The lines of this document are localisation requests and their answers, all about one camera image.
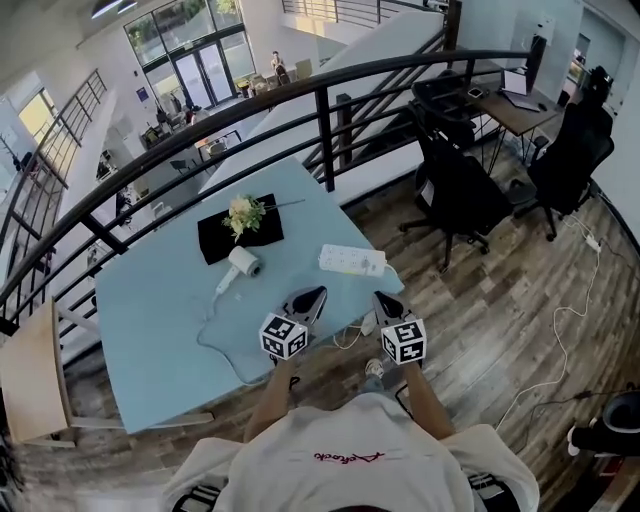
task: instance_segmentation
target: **window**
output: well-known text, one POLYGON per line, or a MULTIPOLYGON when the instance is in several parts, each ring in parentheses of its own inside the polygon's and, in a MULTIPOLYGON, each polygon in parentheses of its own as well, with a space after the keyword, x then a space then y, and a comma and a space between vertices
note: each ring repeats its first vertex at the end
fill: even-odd
POLYGON ((256 72, 251 58, 251 51, 249 50, 247 35, 244 32, 222 39, 222 48, 234 82, 256 72))
POLYGON ((242 23, 236 0, 209 0, 209 5, 218 30, 242 23))
POLYGON ((173 67, 168 62, 158 66, 153 71, 147 73, 147 79, 153 87, 153 91, 156 94, 156 98, 162 105, 164 110, 173 111, 173 108, 169 107, 171 100, 171 94, 173 94, 180 103, 184 106, 184 94, 180 87, 178 77, 173 72, 173 67))
POLYGON ((125 30, 142 66, 165 54, 151 13, 129 23, 125 30))
POLYGON ((53 106, 51 96, 42 89, 35 97, 27 103, 27 106, 20 111, 20 120, 27 127, 29 133, 38 144, 42 141, 47 130, 53 124, 57 110, 53 106))
POLYGON ((183 0, 153 12, 167 50, 214 32, 206 0, 183 0))

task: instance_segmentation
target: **cable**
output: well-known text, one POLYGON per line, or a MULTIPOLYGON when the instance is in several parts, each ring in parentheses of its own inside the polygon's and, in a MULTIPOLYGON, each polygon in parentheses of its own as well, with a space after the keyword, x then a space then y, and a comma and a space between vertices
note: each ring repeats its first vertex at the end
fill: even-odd
POLYGON ((609 244, 609 241, 606 238, 603 238, 602 240, 600 240, 600 244, 602 245, 603 243, 607 246, 607 249, 609 249, 609 252, 611 252, 611 254, 613 254, 614 256, 617 256, 622 261, 624 261, 625 265, 627 265, 627 267, 629 267, 629 269, 633 272, 633 278, 640 280, 640 276, 638 276, 637 274, 638 268, 634 267, 631 263, 629 263, 629 260, 627 260, 627 258, 625 258, 624 255, 620 254, 617 251, 614 251, 611 245, 609 244))
POLYGON ((358 341, 358 339, 360 338, 360 335, 362 334, 362 326, 361 325, 348 325, 347 327, 344 328, 344 330, 342 331, 342 341, 345 340, 345 336, 347 334, 347 329, 360 329, 360 332, 358 333, 358 335, 356 336, 356 339, 354 339, 348 346, 343 347, 342 345, 340 345, 338 343, 338 340, 336 340, 336 335, 333 335, 333 344, 338 347, 340 350, 349 350, 351 347, 353 347, 356 344, 356 341, 358 341))
POLYGON ((235 364, 233 364, 233 361, 231 361, 231 359, 229 359, 229 356, 221 348, 216 347, 215 345, 209 345, 209 344, 205 343, 204 341, 202 341, 202 334, 204 333, 205 329, 207 328, 207 325, 209 324, 209 321, 216 314, 215 306, 216 306, 216 301, 218 300, 219 296, 220 296, 220 294, 218 294, 218 293, 214 293, 213 294, 213 297, 211 298, 211 303, 209 304, 209 309, 207 310, 207 313, 204 316, 204 319, 202 321, 202 327, 198 331, 198 336, 196 336, 196 342, 201 347, 210 348, 210 349, 214 350, 216 353, 218 353, 220 356, 222 356, 222 358, 225 360, 225 362, 227 363, 229 368, 231 368, 231 370, 235 374, 236 378, 242 384, 244 384, 245 386, 249 386, 249 387, 259 386, 260 384, 262 384, 264 382, 265 379, 260 379, 258 381, 253 381, 253 382, 247 382, 245 379, 243 379, 240 376, 240 373, 238 372, 238 369, 236 368, 235 364))
MULTIPOLYGON (((587 239, 587 236, 584 234, 584 231, 582 231, 582 229, 586 229, 587 232, 591 235, 591 237, 593 237, 593 233, 591 232, 591 230, 585 226, 580 219, 574 217, 573 215, 571 215, 571 217, 573 219, 576 220, 577 225, 580 226, 580 232, 582 233, 582 236, 584 237, 584 239, 587 239)), ((572 224, 569 225, 567 224, 567 226, 569 227, 574 227, 576 226, 576 224, 572 224)), ((569 361, 569 355, 567 354, 567 350, 564 348, 564 345, 562 344, 562 340, 560 339, 560 335, 558 334, 558 328, 557 328, 557 324, 556 324, 556 316, 558 314, 558 312, 560 311, 570 311, 571 313, 573 313, 574 315, 577 315, 581 318, 584 318, 587 316, 587 313, 589 312, 589 300, 590 300, 590 295, 591 295, 591 289, 593 288, 593 283, 596 280, 596 275, 598 275, 598 269, 600 268, 600 253, 596 252, 596 268, 593 272, 593 277, 591 278, 591 282, 589 283, 589 288, 587 289, 587 298, 586 298, 586 302, 584 305, 584 313, 579 313, 578 311, 576 311, 575 309, 573 309, 572 307, 569 306, 561 306, 559 308, 556 308, 555 311, 553 312, 553 333, 556 336, 556 340, 558 341, 558 345, 560 345, 560 348, 562 349, 562 353, 564 355, 564 363, 562 365, 562 373, 560 374, 560 378, 558 378, 557 380, 554 381, 549 381, 549 382, 542 382, 540 384, 534 384, 531 387, 528 387, 527 389, 524 389, 522 391, 520 391, 515 399, 513 400, 513 402, 511 403, 511 405, 509 406, 509 408, 507 409, 507 412, 504 413, 504 415, 502 416, 502 419, 500 420, 500 422, 498 423, 498 426, 496 427, 496 431, 500 430, 500 427, 502 426, 502 424, 504 423, 504 420, 507 418, 507 416, 509 415, 509 413, 511 412, 511 409, 513 409, 515 407, 515 405, 518 403, 518 399, 524 395, 525 393, 528 393, 529 391, 532 391, 534 389, 543 387, 543 386, 551 386, 554 384, 559 384, 562 379, 564 378, 565 374, 567 373, 567 362, 569 361)))
POLYGON ((618 390, 618 391, 605 391, 605 392, 593 392, 590 390, 585 390, 585 391, 581 391, 580 393, 577 393, 576 395, 572 396, 571 398, 567 398, 566 400, 550 400, 548 402, 542 402, 539 404, 536 404, 533 406, 533 408, 531 409, 531 414, 529 414, 529 421, 527 423, 527 427, 525 429, 525 435, 524 435, 524 443, 522 444, 522 447, 515 451, 514 453, 516 455, 518 455, 522 450, 524 450, 527 445, 529 444, 529 433, 531 432, 531 424, 533 423, 533 415, 536 412, 536 409, 538 409, 539 407, 546 407, 548 405, 563 405, 569 402, 573 402, 574 400, 586 400, 587 398, 593 398, 594 396, 605 396, 605 395, 616 395, 618 393, 625 393, 627 390, 618 390))

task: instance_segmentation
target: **white cable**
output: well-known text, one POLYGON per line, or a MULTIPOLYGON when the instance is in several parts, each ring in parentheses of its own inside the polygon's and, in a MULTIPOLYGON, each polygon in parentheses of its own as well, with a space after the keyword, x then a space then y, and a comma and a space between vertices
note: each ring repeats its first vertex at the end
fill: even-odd
MULTIPOLYGON (((576 220, 577 225, 580 227, 580 232, 582 233, 582 236, 584 237, 584 239, 586 240, 587 237, 584 234, 584 231, 582 231, 582 228, 586 229, 589 234, 593 237, 593 233, 591 232, 591 230, 585 226, 580 219, 574 217, 573 215, 571 215, 571 217, 573 219, 576 220)), ((569 227, 574 227, 576 226, 576 224, 567 224, 567 226, 569 227)), ((572 307, 569 306, 561 306, 559 308, 556 308, 556 310, 553 312, 553 333, 556 335, 556 340, 558 340, 558 345, 560 345, 560 348, 562 349, 562 353, 564 354, 564 364, 562 366, 562 374, 560 375, 560 378, 551 382, 542 382, 540 384, 535 384, 523 391, 520 391, 520 393, 518 393, 515 397, 515 399, 513 400, 512 404, 509 406, 509 408, 507 409, 507 412, 504 413, 504 415, 502 416, 502 419, 500 420, 500 423, 498 423, 498 426, 496 427, 496 431, 500 430, 500 427, 502 426, 502 424, 504 423, 504 420, 507 418, 507 416, 509 415, 509 413, 511 412, 511 409, 513 409, 513 407, 518 403, 518 399, 524 395, 525 393, 528 393, 529 391, 536 389, 536 388, 540 388, 543 386, 551 386, 553 384, 559 384, 562 379, 564 378, 566 372, 567 372, 567 362, 569 360, 569 355, 567 354, 567 350, 564 348, 564 345, 562 344, 562 340, 560 339, 560 335, 558 334, 558 328, 556 325, 556 315, 558 314, 559 311, 570 311, 571 313, 573 313, 574 315, 577 315, 579 317, 586 317, 587 313, 589 312, 589 300, 590 300, 590 295, 591 295, 591 288, 593 288, 593 283, 596 280, 596 275, 598 274, 598 268, 600 268, 600 253, 596 252, 596 269, 593 272, 593 277, 591 278, 591 283, 589 283, 589 288, 587 289, 587 300, 586 303, 584 305, 584 313, 579 313, 578 311, 576 311, 575 309, 573 309, 572 307)))
POLYGON ((209 321, 216 314, 215 306, 216 306, 216 301, 218 300, 219 296, 220 296, 220 294, 216 292, 216 293, 214 293, 213 297, 211 298, 211 303, 209 304, 209 309, 207 310, 207 313, 204 316, 204 319, 202 321, 202 327, 198 331, 198 336, 196 337, 196 342, 201 347, 206 347, 206 348, 213 349, 215 352, 220 354, 220 356, 222 356, 222 358, 225 360, 225 362, 227 363, 229 368, 231 368, 231 370, 235 374, 236 378, 240 382, 242 382, 242 384, 244 384, 245 386, 250 386, 250 387, 259 386, 260 384, 263 383, 264 379, 260 379, 258 381, 253 381, 253 382, 247 382, 245 379, 243 379, 240 376, 240 373, 238 373, 238 369, 233 364, 233 361, 231 361, 231 359, 229 359, 229 356, 221 348, 216 347, 215 345, 209 345, 209 344, 205 343, 204 341, 202 341, 202 334, 204 333, 205 329, 207 328, 207 325, 209 324, 209 321))
POLYGON ((398 279, 400 279, 400 276, 398 276, 398 272, 396 271, 396 269, 395 269, 395 268, 393 268, 393 267, 392 267, 391 265, 389 265, 388 263, 386 263, 384 267, 385 267, 385 268, 390 268, 390 269, 391 269, 391 271, 396 275, 396 277, 397 277, 398 279))
POLYGON ((580 228, 580 233, 582 234, 583 238, 586 240, 587 239, 587 235, 584 234, 585 230, 587 231, 587 233, 589 233, 591 235, 591 237, 595 240, 595 236, 593 236, 593 232, 575 215, 569 215, 569 217, 571 217, 573 220, 575 220, 575 222, 573 224, 569 224, 566 220, 562 219, 562 222, 564 222, 564 224, 570 228, 574 228, 576 226, 578 226, 580 228))
MULTIPOLYGON (((358 328, 361 329, 361 326, 358 325, 350 325, 349 327, 352 328, 358 328)), ((344 331, 342 331, 342 341, 344 341, 345 338, 345 333, 346 333, 347 329, 345 329, 344 331)), ((342 345, 338 344, 338 340, 336 340, 336 336, 335 334, 333 335, 333 344, 338 347, 340 350, 349 350, 351 347, 353 347, 356 344, 356 341, 358 341, 358 338, 360 338, 360 335, 362 334, 362 329, 360 330, 360 332, 358 333, 358 335, 356 336, 356 338, 346 347, 343 347, 342 345)))

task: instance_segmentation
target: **black cloth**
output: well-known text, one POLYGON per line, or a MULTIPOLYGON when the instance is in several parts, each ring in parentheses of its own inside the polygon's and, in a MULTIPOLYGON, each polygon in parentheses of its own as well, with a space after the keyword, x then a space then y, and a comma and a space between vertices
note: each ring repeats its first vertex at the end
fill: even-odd
MULTIPOLYGON (((273 194, 259 197, 257 201, 264 203, 265 208, 276 205, 276 198, 273 194)), ((198 222, 200 250, 207 265, 225 259, 236 245, 262 247, 284 239, 280 213, 277 208, 266 212, 262 217, 258 231, 245 230, 237 243, 231 228, 222 225, 222 221, 228 216, 229 211, 225 210, 198 222)))

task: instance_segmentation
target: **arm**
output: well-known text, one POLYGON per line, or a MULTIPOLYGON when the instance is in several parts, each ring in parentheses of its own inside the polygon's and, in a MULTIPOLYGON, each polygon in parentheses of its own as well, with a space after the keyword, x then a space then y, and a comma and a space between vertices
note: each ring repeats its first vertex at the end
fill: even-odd
POLYGON ((409 403, 413 420, 428 434, 438 440, 456 433, 444 406, 427 382, 418 363, 405 364, 402 367, 409 388, 409 403))
POLYGON ((295 370, 293 359, 278 362, 260 402, 253 410, 244 432, 244 442, 248 443, 268 429, 289 412, 289 382, 295 370))

